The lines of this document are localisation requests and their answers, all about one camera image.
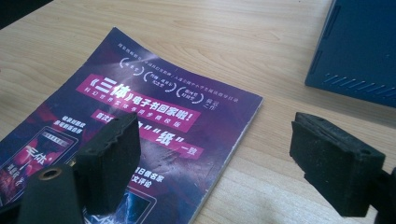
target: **black foam block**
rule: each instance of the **black foam block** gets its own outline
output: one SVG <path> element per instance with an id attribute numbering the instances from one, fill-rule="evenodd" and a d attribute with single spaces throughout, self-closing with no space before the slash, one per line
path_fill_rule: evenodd
<path id="1" fill-rule="evenodd" d="M 382 171 L 385 155 L 326 119 L 297 113 L 290 155 L 304 178 L 343 217 L 365 217 L 371 181 Z"/>

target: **light wooden surface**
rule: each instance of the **light wooden surface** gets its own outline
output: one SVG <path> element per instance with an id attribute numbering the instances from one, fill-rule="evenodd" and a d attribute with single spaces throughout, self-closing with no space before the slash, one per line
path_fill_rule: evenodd
<path id="1" fill-rule="evenodd" d="M 0 31 L 0 139 L 113 26 L 165 60 L 265 98 L 195 223 L 373 223 L 343 218 L 289 156 L 297 111 L 335 123 L 396 165 L 396 109 L 307 88 L 331 0 L 55 0 Z"/>

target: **book image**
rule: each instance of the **book image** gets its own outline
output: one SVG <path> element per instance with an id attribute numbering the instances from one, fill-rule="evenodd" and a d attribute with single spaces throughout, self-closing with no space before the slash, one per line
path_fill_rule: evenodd
<path id="1" fill-rule="evenodd" d="M 0 205 L 28 176 L 68 163 L 107 123 L 136 113 L 140 163 L 116 213 L 96 223 L 191 223 L 263 98 L 172 63 L 113 28 L 89 59 L 0 142 Z"/>

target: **dark background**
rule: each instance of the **dark background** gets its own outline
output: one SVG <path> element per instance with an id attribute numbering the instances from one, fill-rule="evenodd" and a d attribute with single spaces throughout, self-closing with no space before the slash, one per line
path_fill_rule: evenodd
<path id="1" fill-rule="evenodd" d="M 52 0 L 0 0 L 0 29 L 26 16 Z"/>

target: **purple cover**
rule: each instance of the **purple cover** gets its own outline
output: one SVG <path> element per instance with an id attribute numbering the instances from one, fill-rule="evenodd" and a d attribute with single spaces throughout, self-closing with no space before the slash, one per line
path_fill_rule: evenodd
<path id="1" fill-rule="evenodd" d="M 116 214 L 86 223 L 189 223 L 262 97 L 179 68 L 113 28 L 87 62 L 0 142 L 0 203 L 29 175 L 69 162 L 106 123 L 135 111 L 142 156 Z"/>

